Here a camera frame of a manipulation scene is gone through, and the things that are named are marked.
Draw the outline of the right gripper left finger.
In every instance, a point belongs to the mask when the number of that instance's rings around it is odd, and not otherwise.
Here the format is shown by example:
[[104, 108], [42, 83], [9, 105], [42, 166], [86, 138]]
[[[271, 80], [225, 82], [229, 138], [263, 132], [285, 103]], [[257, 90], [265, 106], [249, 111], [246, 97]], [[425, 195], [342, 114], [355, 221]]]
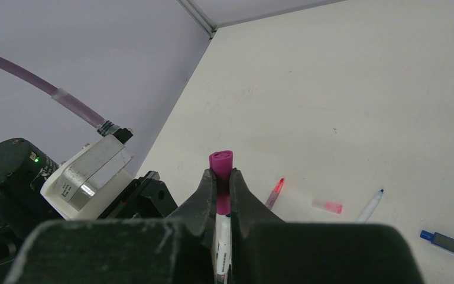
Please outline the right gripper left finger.
[[216, 179], [166, 218], [51, 220], [25, 240], [5, 283], [215, 283]]

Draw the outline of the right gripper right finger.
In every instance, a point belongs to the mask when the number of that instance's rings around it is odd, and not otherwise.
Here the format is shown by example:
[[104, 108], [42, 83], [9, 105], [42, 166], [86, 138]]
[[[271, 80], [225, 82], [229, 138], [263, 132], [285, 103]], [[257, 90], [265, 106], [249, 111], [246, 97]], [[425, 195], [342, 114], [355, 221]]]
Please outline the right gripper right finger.
[[231, 283], [422, 283], [411, 250], [393, 227], [285, 222], [230, 176]]

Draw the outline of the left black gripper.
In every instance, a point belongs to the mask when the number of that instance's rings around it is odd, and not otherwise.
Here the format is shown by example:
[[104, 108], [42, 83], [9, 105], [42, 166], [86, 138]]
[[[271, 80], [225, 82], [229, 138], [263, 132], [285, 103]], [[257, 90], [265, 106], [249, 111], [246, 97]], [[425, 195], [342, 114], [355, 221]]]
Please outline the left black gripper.
[[132, 180], [99, 219], [165, 218], [178, 208], [156, 171]]

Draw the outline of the pink highlighter pen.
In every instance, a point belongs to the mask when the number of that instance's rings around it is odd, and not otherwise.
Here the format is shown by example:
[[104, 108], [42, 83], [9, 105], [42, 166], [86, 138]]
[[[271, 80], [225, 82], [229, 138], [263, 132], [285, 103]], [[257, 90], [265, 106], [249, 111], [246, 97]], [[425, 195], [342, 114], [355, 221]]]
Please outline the pink highlighter pen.
[[284, 186], [285, 179], [281, 178], [274, 189], [271, 191], [267, 201], [265, 202], [265, 206], [269, 209], [272, 210], [277, 198], [279, 197], [279, 194], [281, 193], [281, 190]]

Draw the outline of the white pen with magenta cap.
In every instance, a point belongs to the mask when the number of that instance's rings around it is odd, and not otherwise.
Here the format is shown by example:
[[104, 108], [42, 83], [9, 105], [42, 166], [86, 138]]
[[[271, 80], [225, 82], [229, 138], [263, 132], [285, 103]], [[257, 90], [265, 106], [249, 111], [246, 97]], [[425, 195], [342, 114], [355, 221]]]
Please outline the white pen with magenta cap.
[[226, 283], [231, 265], [232, 232], [231, 201], [229, 193], [230, 175], [233, 169], [233, 152], [218, 151], [209, 156], [210, 170], [216, 181], [216, 283]]

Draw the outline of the translucent pink pen cap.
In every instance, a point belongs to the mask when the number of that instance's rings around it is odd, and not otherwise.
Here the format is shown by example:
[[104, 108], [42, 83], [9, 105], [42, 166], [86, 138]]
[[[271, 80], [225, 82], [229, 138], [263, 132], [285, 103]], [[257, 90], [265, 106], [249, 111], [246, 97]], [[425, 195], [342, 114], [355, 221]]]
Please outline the translucent pink pen cap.
[[312, 207], [321, 209], [327, 212], [334, 214], [341, 214], [343, 210], [343, 205], [341, 203], [332, 202], [332, 201], [323, 201], [320, 199], [314, 198], [312, 200]]

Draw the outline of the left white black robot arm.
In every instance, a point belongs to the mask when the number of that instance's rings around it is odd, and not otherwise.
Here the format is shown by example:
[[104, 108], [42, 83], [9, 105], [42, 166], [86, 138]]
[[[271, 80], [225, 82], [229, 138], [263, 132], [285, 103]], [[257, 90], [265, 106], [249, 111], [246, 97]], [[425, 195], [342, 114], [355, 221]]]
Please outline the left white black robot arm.
[[57, 164], [23, 138], [0, 143], [0, 283], [26, 237], [48, 220], [164, 218], [177, 204], [159, 174], [132, 177], [109, 135]]

